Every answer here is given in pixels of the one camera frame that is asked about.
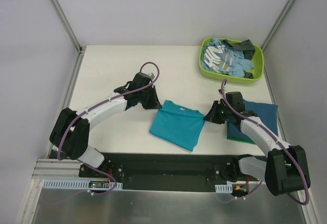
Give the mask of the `teal t-shirt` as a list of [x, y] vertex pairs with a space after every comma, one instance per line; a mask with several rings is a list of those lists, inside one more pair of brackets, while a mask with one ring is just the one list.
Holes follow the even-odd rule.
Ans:
[[204, 126], [203, 119], [200, 111], [166, 100], [156, 113], [149, 133], [192, 152]]

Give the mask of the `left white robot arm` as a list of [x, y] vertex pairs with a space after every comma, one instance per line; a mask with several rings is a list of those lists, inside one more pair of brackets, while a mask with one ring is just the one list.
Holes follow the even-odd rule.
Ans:
[[58, 148], [58, 153], [90, 165], [91, 173], [104, 177], [108, 172], [108, 159], [89, 145], [89, 132], [104, 120], [138, 104], [145, 110], [160, 109], [153, 82], [152, 74], [138, 72], [132, 81], [116, 88], [97, 104], [76, 111], [63, 109], [50, 134], [50, 142]]

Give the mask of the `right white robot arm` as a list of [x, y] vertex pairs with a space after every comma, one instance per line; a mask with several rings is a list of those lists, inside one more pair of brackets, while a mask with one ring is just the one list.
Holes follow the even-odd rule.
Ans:
[[252, 110], [247, 110], [240, 92], [219, 90], [221, 99], [214, 101], [204, 121], [215, 124], [228, 123], [249, 137], [264, 153], [266, 159], [253, 155], [235, 156], [224, 170], [229, 181], [242, 180], [247, 175], [264, 182], [271, 194], [291, 196], [304, 191], [309, 199], [311, 186], [306, 152], [292, 146], [272, 132]]

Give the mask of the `folded green t-shirt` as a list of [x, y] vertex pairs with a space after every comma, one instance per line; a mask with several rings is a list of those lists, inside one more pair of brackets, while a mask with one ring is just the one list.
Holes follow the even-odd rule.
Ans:
[[239, 137], [234, 137], [234, 136], [227, 136], [228, 140], [233, 140], [233, 141], [238, 141], [242, 143], [249, 143], [249, 144], [255, 144], [251, 139], [244, 139], [244, 138], [239, 138]]

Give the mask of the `folded dark blue t-shirt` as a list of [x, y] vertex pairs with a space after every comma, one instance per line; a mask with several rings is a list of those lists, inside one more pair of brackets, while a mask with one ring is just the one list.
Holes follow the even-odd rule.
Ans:
[[[256, 103], [243, 100], [246, 110], [252, 110], [258, 115], [261, 121], [268, 127], [275, 135], [278, 136], [277, 125], [277, 109], [278, 106], [274, 104]], [[240, 132], [235, 125], [227, 124], [227, 136], [234, 136], [248, 139], [249, 137]]]

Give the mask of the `light blue printed t-shirt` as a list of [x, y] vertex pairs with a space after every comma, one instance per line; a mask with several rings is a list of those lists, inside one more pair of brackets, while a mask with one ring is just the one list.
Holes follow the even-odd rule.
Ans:
[[212, 38], [202, 50], [200, 66], [210, 72], [225, 74], [228, 76], [253, 79], [249, 71], [254, 64], [249, 60], [236, 59], [225, 44], [217, 37]]

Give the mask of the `lime green plastic basket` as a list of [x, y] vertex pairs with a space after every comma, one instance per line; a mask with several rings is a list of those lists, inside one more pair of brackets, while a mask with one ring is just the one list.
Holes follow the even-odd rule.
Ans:
[[209, 37], [206, 38], [203, 43], [202, 46], [200, 48], [200, 54], [199, 54], [199, 68], [200, 68], [200, 72], [202, 75], [204, 75], [207, 78], [210, 79], [214, 79], [214, 80], [219, 80], [222, 81], [224, 79], [227, 79], [228, 82], [231, 83], [235, 83], [235, 84], [242, 84], [242, 85], [250, 85], [256, 81], [258, 81], [264, 72], [264, 67], [265, 67], [265, 61], [264, 61], [264, 55], [263, 55], [263, 51], [261, 50], [261, 48], [255, 44], [255, 54], [254, 57], [252, 58], [252, 62], [254, 64], [254, 68], [251, 69], [249, 72], [253, 74], [254, 78], [253, 79], [246, 79], [246, 78], [238, 78], [238, 77], [233, 77], [233, 76], [228, 76], [225, 74], [220, 74], [220, 73], [214, 73], [214, 72], [210, 72], [210, 71], [206, 71], [204, 70], [201, 66], [200, 66], [200, 59], [202, 57], [202, 50], [204, 48], [204, 46], [212, 40], [213, 37]]

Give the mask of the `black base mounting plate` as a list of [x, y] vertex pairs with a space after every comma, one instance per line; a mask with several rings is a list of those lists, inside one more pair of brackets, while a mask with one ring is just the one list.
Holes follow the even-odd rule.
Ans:
[[233, 166], [235, 155], [179, 155], [105, 153], [106, 173], [124, 190], [215, 192], [227, 182], [247, 185], [257, 182], [239, 175]]

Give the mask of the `dark grey garment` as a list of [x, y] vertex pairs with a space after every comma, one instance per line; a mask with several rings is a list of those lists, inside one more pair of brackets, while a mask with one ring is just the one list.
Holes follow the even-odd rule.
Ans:
[[255, 47], [249, 39], [241, 42], [233, 42], [228, 39], [223, 39], [222, 42], [237, 60], [245, 59], [251, 61], [254, 57]]

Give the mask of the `right aluminium frame post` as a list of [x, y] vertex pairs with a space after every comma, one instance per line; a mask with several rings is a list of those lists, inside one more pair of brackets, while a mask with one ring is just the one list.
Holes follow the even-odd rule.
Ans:
[[265, 51], [265, 49], [268, 47], [269, 43], [271, 42], [271, 40], [273, 39], [273, 37], [275, 36], [277, 31], [279, 30], [280, 26], [286, 19], [288, 13], [291, 11], [291, 9], [294, 6], [294, 4], [296, 3], [296, 1], [297, 0], [287, 0], [286, 1], [280, 14], [278, 15], [277, 19], [275, 20], [272, 28], [270, 29], [267, 37], [265, 38], [265, 40], [261, 46], [262, 51]]

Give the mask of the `aluminium frame post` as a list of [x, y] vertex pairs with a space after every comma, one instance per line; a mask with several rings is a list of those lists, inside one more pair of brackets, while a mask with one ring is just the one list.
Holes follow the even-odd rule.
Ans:
[[80, 54], [83, 52], [83, 46], [80, 44], [76, 34], [74, 33], [74, 30], [66, 16], [66, 14], [64, 13], [63, 8], [60, 5], [59, 0], [49, 0], [50, 4], [52, 5], [59, 21], [61, 22], [65, 32], [67, 33], [70, 41], [72, 42], [74, 48], [76, 49], [76, 51]]
[[265, 49], [268, 47], [269, 43], [271, 42], [271, 40], [273, 39], [273, 37], [275, 36], [277, 31], [279, 30], [280, 26], [286, 19], [288, 13], [291, 11], [291, 9], [294, 6], [294, 4], [296, 3], [296, 1], [297, 0], [287, 0], [286, 1], [280, 14], [278, 15], [277, 19], [275, 20], [272, 28], [270, 29], [267, 37], [265, 38], [265, 40], [261, 46], [262, 51], [265, 51]]

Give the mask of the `left aluminium frame post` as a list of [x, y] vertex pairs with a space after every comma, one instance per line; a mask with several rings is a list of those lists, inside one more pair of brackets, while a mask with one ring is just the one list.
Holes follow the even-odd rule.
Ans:
[[67, 33], [70, 41], [72, 42], [74, 48], [76, 49], [76, 51], [80, 54], [83, 52], [83, 46], [80, 44], [76, 34], [74, 33], [74, 30], [66, 16], [66, 14], [64, 13], [63, 8], [60, 5], [59, 0], [49, 0], [50, 4], [52, 5], [59, 21], [61, 22], [65, 32]]

